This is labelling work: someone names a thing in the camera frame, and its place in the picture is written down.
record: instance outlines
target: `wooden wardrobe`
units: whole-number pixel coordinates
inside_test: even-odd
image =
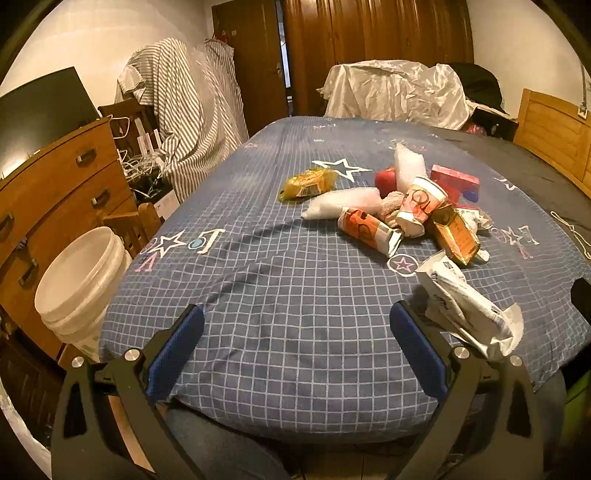
[[[333,65],[362,60],[473,63],[466,0],[283,0],[296,115],[323,115]]]

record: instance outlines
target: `black monitor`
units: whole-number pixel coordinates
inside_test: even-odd
[[[0,179],[58,138],[99,118],[74,67],[0,97]]]

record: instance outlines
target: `silver screw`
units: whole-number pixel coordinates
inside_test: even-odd
[[[139,350],[137,348],[131,348],[125,352],[124,358],[128,362],[135,362],[139,358]]]
[[[521,365],[523,365],[521,358],[519,358],[517,355],[511,355],[509,361],[511,362],[511,365],[513,365],[514,367],[520,367]]]
[[[470,356],[470,352],[464,346],[457,346],[457,347],[455,347],[453,349],[453,354],[456,357],[461,358],[462,360],[465,360],[466,358],[468,358]]]
[[[84,359],[81,356],[74,357],[74,360],[72,360],[72,366],[74,368],[80,368],[82,365],[84,365]]]

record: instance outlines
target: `green object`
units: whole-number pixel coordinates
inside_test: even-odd
[[[567,393],[564,406],[564,424],[560,439],[562,446],[571,445],[580,434],[587,416],[587,405],[591,400],[589,398],[591,396],[590,382],[591,371],[584,374]]]

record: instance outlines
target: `door handle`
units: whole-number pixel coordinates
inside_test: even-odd
[[[2,232],[12,220],[14,220],[14,214],[12,212],[8,212],[4,215],[2,220],[0,220],[0,232]]]
[[[91,148],[88,152],[84,152],[82,155],[76,157],[76,164],[78,166],[84,165],[85,163],[91,162],[96,158],[96,149]]]
[[[111,193],[109,192],[109,189],[104,189],[102,193],[100,193],[96,197],[93,197],[90,200],[90,204],[93,208],[101,208],[105,203],[109,201],[110,197]]]
[[[27,268],[27,271],[25,273],[22,274],[22,277],[18,279],[18,284],[22,287],[25,288],[25,285],[27,285],[27,282],[31,279],[31,277],[33,276],[33,272],[35,271],[35,269],[39,266],[39,264],[37,263],[37,260],[35,260],[34,258],[31,259],[31,264],[29,265],[29,268]]]

